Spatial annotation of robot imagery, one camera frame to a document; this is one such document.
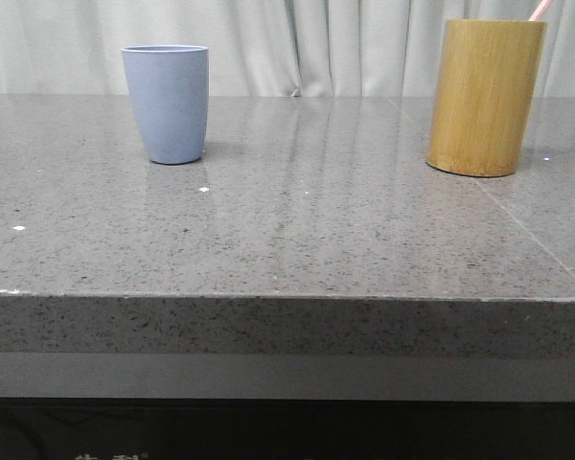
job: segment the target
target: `bamboo cup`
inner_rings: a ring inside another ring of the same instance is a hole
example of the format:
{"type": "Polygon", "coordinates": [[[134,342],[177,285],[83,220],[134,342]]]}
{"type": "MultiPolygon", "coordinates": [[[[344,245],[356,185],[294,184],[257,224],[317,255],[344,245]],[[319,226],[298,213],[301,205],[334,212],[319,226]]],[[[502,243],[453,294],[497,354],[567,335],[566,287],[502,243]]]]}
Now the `bamboo cup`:
{"type": "Polygon", "coordinates": [[[428,165],[478,177],[516,171],[546,26],[447,22],[428,165]]]}

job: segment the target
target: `curtain fold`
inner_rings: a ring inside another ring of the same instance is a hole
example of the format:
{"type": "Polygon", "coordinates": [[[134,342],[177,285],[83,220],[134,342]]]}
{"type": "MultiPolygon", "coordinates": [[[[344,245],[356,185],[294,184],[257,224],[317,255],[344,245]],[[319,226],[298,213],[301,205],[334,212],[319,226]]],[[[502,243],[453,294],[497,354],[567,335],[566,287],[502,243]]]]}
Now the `curtain fold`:
{"type": "MultiPolygon", "coordinates": [[[[125,94],[120,48],[210,48],[216,96],[432,96],[446,19],[538,0],[0,0],[0,93],[125,94]]],[[[575,97],[575,0],[556,0],[537,96],[575,97]]]]}

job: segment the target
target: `counter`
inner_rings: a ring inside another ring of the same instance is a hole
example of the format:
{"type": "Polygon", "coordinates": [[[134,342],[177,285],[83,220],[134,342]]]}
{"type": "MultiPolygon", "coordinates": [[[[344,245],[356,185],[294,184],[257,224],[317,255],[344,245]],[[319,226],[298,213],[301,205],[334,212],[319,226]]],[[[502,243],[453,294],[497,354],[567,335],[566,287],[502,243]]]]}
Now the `counter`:
{"type": "Polygon", "coordinates": [[[430,99],[0,95],[0,398],[575,401],[575,99],[515,175],[425,163],[430,99]]]}

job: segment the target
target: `speckled stone surface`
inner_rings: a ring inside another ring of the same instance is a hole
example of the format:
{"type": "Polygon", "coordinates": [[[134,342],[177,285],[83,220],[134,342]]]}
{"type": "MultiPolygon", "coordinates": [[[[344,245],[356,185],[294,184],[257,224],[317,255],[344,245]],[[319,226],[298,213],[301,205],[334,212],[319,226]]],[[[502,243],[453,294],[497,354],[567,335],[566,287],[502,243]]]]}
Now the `speckled stone surface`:
{"type": "Polygon", "coordinates": [[[0,351],[575,356],[571,134],[476,180],[430,108],[215,98],[167,167],[125,97],[0,96],[0,351]]]}
{"type": "Polygon", "coordinates": [[[575,356],[575,304],[0,298],[0,351],[575,356]]]}

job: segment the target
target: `straw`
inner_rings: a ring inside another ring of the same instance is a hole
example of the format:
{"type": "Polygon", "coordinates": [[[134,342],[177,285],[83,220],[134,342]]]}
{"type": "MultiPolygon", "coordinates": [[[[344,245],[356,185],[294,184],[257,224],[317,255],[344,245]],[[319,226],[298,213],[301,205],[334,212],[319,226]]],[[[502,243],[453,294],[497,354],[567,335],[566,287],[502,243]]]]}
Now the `straw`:
{"type": "Polygon", "coordinates": [[[541,21],[541,16],[545,13],[545,11],[549,8],[554,0],[541,0],[535,11],[533,12],[532,16],[530,16],[529,21],[541,21]]]}

